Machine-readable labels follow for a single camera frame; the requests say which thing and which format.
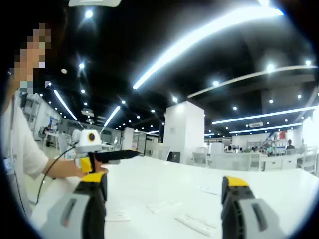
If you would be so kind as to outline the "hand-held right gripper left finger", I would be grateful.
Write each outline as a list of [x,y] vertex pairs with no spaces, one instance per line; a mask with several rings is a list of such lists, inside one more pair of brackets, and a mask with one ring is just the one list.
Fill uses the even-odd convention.
[[103,239],[106,217],[107,174],[90,173],[75,190],[65,194],[47,213],[40,227],[45,239]]

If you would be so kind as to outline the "person's left hand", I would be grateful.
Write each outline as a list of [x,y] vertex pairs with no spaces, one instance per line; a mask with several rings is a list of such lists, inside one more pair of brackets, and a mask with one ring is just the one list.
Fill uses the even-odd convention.
[[[107,168],[103,168],[102,167],[102,163],[95,161],[95,166],[94,166],[95,172],[104,172],[104,173],[108,173],[109,170]],[[76,170],[76,176],[79,178],[84,177],[85,175],[87,175],[87,173],[84,173],[79,167],[75,166],[75,170]]]

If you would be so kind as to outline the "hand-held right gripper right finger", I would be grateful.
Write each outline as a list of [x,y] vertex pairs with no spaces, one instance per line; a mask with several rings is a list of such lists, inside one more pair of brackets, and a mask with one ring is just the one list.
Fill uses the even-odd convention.
[[224,239],[284,239],[275,211],[243,179],[225,176],[221,192]]

